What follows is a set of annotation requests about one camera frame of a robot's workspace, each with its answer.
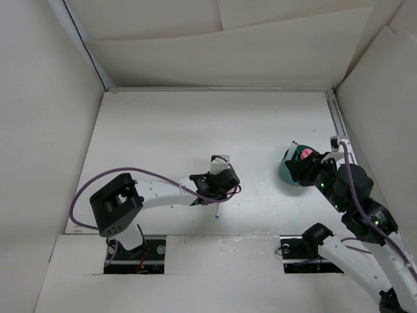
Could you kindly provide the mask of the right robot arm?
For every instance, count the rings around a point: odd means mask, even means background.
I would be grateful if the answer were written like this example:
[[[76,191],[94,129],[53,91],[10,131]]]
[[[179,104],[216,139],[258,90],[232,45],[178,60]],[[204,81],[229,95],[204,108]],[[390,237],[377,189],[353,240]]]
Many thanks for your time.
[[[353,254],[333,231],[316,223],[302,234],[301,249],[324,258],[351,277],[379,306],[380,312],[416,311],[416,264],[405,248],[389,210],[371,198],[373,181],[349,162],[340,166],[328,154],[312,152],[287,160],[291,178],[300,186],[314,186],[342,214],[341,222],[375,258],[371,265]]]

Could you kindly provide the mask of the aluminium side rail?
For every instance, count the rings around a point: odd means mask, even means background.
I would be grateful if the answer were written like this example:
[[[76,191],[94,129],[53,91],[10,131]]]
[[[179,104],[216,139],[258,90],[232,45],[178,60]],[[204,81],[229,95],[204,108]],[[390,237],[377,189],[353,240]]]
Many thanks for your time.
[[[336,98],[336,94],[333,89],[329,89],[328,91],[324,92],[324,97],[328,104],[328,108],[330,111],[330,115],[334,124],[334,128],[336,130],[336,134],[340,136],[349,137],[347,128],[345,126],[345,121],[341,112],[341,108],[339,107],[338,100]]]

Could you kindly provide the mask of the left base rail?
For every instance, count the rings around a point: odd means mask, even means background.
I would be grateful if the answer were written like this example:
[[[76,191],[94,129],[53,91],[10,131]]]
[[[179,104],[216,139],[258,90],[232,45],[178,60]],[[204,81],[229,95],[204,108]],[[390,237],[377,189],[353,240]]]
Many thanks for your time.
[[[104,274],[162,275],[165,270],[166,237],[146,236],[145,244],[127,251],[114,239],[107,239]]]

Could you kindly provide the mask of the purple cap pen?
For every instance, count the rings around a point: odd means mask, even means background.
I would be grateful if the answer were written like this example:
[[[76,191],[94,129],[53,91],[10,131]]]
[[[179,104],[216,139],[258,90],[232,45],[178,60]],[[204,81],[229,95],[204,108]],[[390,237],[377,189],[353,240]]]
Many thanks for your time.
[[[293,148],[291,150],[291,154],[290,154],[290,157],[289,157],[290,160],[294,160],[296,158],[296,156],[297,156],[297,147],[298,147],[298,144],[296,142],[293,142]]]

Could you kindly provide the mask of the teal round organizer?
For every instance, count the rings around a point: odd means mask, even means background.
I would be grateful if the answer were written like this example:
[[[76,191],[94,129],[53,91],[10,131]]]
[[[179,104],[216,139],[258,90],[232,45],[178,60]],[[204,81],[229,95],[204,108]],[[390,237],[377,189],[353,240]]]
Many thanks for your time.
[[[294,160],[300,160],[300,158],[299,158],[300,153],[305,148],[310,148],[310,149],[312,149],[314,151],[314,149],[312,147],[310,147],[310,146],[298,144],[298,147],[297,147],[297,156],[296,156],[296,158]],[[289,171],[289,169],[287,168],[287,166],[285,164],[285,161],[286,161],[285,156],[287,154],[287,150],[285,151],[285,153],[284,153],[284,155],[283,155],[283,157],[281,159],[281,162],[280,162],[280,166],[279,166],[279,174],[280,174],[280,177],[288,185],[291,185],[291,186],[300,186],[297,182],[293,181],[293,179],[291,177],[291,174],[290,174],[290,171]]]

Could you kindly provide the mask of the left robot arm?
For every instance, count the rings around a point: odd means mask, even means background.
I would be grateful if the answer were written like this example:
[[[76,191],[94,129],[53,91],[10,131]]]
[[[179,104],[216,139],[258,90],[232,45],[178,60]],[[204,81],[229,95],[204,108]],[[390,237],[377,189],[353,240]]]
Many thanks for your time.
[[[119,242],[130,258],[145,252],[143,232],[136,216],[147,209],[185,205],[210,205],[227,201],[240,187],[231,168],[216,173],[193,174],[181,180],[136,181],[122,173],[95,192],[89,202],[101,237]]]

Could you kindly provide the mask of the right base rail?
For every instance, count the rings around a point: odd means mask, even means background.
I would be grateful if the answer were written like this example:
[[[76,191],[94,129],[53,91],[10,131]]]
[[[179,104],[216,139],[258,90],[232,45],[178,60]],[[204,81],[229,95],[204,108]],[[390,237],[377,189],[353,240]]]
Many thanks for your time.
[[[301,235],[280,236],[280,246],[275,253],[282,258],[285,274],[343,274],[336,265],[310,251],[305,244]]]

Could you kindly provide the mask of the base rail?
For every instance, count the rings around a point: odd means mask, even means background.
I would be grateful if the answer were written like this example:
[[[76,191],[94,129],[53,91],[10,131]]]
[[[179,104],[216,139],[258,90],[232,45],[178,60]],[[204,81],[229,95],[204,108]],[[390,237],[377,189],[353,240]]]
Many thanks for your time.
[[[280,236],[280,246],[275,253],[282,258],[285,274],[343,274],[336,265],[310,251],[305,244],[301,235]]]
[[[114,239],[107,239],[104,274],[162,275],[165,270],[166,237],[146,236],[145,244],[127,251]]]

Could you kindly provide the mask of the red cap pen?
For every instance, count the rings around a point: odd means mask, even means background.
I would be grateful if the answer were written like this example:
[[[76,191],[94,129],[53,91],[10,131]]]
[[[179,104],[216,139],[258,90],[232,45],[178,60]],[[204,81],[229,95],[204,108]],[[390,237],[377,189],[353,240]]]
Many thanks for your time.
[[[287,150],[287,154],[286,154],[286,156],[285,156],[285,159],[286,160],[290,160],[290,159],[292,159],[292,155],[293,155],[293,150],[294,150],[294,148],[295,148],[295,141],[292,141],[291,142],[291,144],[290,144],[290,146],[289,146],[289,148],[288,148],[288,150]]]

